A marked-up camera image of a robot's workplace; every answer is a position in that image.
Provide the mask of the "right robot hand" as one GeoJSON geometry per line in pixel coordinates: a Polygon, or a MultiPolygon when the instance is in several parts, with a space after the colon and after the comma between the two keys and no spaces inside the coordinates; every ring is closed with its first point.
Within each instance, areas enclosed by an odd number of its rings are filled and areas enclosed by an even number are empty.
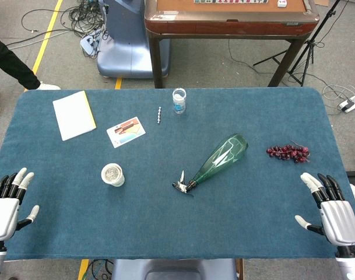
{"type": "Polygon", "coordinates": [[[332,176],[320,173],[317,178],[303,173],[300,179],[311,191],[322,225],[313,225],[300,215],[294,217],[297,223],[306,230],[325,236],[334,246],[355,246],[355,214],[338,182],[332,176]]]}

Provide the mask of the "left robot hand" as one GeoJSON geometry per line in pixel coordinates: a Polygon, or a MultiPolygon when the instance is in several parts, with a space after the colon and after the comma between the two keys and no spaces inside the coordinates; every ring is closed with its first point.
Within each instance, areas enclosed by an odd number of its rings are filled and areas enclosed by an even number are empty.
{"type": "Polygon", "coordinates": [[[35,221],[39,205],[32,207],[26,218],[19,219],[20,206],[33,178],[34,173],[28,173],[23,167],[17,173],[0,179],[0,242],[9,240],[16,231],[35,221]]]}

